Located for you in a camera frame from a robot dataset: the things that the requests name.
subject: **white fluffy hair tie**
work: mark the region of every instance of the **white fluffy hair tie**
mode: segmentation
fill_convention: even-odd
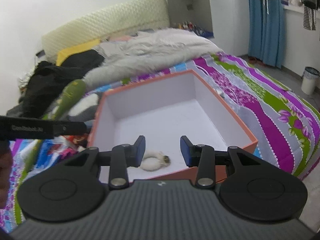
[[[147,160],[149,158],[156,158],[156,161]],[[170,165],[170,158],[167,155],[163,155],[162,152],[154,152],[146,150],[140,165],[140,168],[145,171],[156,171],[162,167]]]

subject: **open box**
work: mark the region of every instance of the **open box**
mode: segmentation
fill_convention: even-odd
[[[238,146],[253,153],[257,139],[227,103],[195,71],[187,70],[130,84],[105,92],[89,136],[89,146],[109,151],[146,137],[146,150],[161,151],[171,164],[157,171],[129,167],[134,179],[191,179],[197,168],[188,168],[180,152],[180,137],[226,151]],[[107,183],[109,167],[101,167],[100,181]],[[216,166],[216,180],[226,178]]]

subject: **white trash can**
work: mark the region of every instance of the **white trash can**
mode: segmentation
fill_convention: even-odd
[[[303,73],[303,81],[301,90],[307,95],[311,96],[316,87],[316,82],[320,72],[312,67],[306,67]]]

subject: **cream quilted headboard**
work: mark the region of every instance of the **cream quilted headboard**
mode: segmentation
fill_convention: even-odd
[[[112,5],[75,19],[42,36],[47,60],[55,62],[59,50],[111,34],[170,25],[166,0],[135,0]]]

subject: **blue curtain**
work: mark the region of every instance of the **blue curtain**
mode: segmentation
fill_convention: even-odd
[[[269,14],[262,0],[249,0],[249,6],[248,55],[260,59],[266,65],[281,68],[285,45],[284,9],[281,0],[268,0]]]

